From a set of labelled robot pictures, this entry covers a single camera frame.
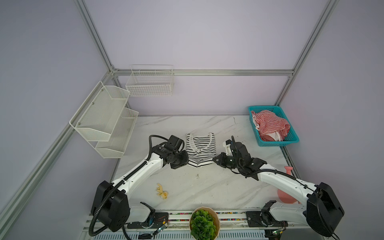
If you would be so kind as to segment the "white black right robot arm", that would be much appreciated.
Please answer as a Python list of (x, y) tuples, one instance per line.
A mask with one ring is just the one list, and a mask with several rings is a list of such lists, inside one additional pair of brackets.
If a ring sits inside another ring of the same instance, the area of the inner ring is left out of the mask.
[(318, 185), (281, 172), (260, 158), (253, 158), (245, 145), (234, 138), (223, 143), (225, 152), (213, 158), (222, 168), (237, 169), (245, 178), (252, 178), (283, 191), (293, 197), (298, 205), (269, 201), (260, 212), (262, 225), (274, 222), (293, 222), (311, 227), (323, 237), (339, 239), (335, 230), (345, 211), (335, 192), (326, 183)]

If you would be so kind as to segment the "black white striped tank top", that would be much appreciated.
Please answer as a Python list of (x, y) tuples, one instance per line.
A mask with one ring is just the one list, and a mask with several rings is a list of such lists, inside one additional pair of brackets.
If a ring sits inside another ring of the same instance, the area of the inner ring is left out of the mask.
[(214, 133), (204, 136), (186, 135), (188, 165), (199, 168), (213, 164), (216, 154), (216, 137)]

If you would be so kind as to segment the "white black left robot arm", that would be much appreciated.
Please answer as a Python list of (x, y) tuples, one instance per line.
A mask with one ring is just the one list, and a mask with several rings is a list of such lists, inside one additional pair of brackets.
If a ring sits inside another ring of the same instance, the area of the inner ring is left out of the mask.
[(165, 165), (175, 170), (187, 165), (189, 157), (182, 139), (172, 135), (154, 146), (153, 138), (154, 135), (149, 136), (149, 153), (136, 167), (112, 182), (103, 181), (98, 185), (91, 208), (89, 236), (105, 230), (125, 232), (125, 226), (130, 223), (141, 224), (143, 228), (154, 224), (155, 209), (145, 202), (131, 204), (132, 194)]

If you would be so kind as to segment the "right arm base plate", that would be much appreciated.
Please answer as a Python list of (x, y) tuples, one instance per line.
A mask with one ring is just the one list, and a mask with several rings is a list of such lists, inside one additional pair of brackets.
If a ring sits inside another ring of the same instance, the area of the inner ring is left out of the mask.
[(249, 227), (287, 227), (286, 221), (277, 221), (269, 212), (247, 211), (246, 219)]

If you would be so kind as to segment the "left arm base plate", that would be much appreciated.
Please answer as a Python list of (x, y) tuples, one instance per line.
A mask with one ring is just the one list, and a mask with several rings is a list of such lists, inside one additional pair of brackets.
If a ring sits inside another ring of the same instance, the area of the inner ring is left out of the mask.
[(169, 219), (169, 213), (158, 212), (150, 214), (144, 222), (132, 222), (127, 223), (127, 229), (158, 229), (163, 225), (163, 222), (167, 222)]

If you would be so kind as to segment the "red white striped tank top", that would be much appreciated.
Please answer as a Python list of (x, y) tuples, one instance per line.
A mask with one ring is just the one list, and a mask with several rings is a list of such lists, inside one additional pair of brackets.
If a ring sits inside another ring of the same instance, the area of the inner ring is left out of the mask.
[(264, 142), (282, 142), (291, 129), (289, 122), (278, 117), (275, 113), (263, 110), (256, 113), (251, 111), (252, 122)]

